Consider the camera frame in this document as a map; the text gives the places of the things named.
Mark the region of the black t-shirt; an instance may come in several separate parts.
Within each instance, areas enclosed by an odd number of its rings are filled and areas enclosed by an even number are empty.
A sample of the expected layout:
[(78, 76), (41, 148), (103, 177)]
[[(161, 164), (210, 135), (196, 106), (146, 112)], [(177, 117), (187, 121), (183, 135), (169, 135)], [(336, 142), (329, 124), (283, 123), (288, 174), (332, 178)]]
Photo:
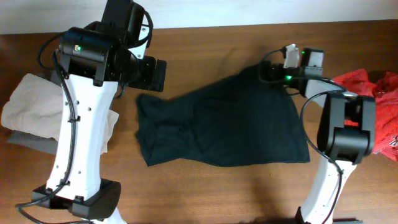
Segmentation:
[(173, 99), (137, 97), (136, 138), (148, 166), (187, 159), (218, 167), (307, 163), (295, 104), (256, 66)]

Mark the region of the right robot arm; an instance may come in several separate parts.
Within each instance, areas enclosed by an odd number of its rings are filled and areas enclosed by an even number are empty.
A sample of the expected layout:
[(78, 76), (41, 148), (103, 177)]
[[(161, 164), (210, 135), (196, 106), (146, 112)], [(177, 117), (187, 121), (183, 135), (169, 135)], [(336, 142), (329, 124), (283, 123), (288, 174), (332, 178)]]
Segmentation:
[(317, 141), (306, 142), (320, 155), (319, 167), (309, 195), (293, 218), (281, 223), (335, 223), (333, 213), (348, 177), (374, 149), (376, 102), (371, 96), (350, 92), (323, 76), (324, 51), (295, 44), (279, 49), (283, 63), (266, 56), (257, 75), (269, 86), (298, 90), (307, 102), (323, 108)]

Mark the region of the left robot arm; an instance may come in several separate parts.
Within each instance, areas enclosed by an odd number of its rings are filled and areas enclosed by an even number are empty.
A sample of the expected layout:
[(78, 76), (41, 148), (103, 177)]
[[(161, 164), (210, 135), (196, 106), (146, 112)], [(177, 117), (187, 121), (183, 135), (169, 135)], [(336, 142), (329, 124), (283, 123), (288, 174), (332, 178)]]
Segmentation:
[(100, 176), (109, 109), (127, 87), (162, 91), (166, 62), (145, 54), (149, 13), (132, 0), (109, 0), (102, 19), (58, 35), (54, 69), (62, 87), (62, 121), (48, 181), (32, 205), (67, 210), (76, 223), (122, 223), (121, 184)]

